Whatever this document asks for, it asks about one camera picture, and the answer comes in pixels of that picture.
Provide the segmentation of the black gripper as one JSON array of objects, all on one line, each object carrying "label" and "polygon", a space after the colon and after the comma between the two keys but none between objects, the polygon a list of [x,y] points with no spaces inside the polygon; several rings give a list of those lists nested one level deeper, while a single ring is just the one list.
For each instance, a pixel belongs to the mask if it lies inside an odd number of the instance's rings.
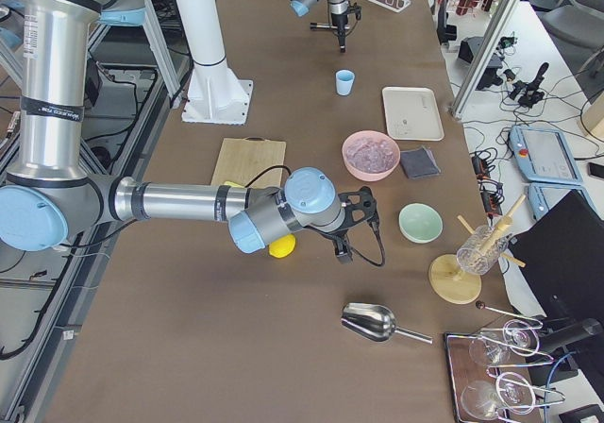
[{"label": "black gripper", "polygon": [[348,15],[346,13],[331,13],[330,20],[332,29],[337,34],[340,53],[346,51],[346,27],[348,25]]},{"label": "black gripper", "polygon": [[351,262],[352,253],[347,235],[348,229],[343,228],[332,232],[319,231],[319,234],[329,239],[334,246],[334,255],[339,262]]}]

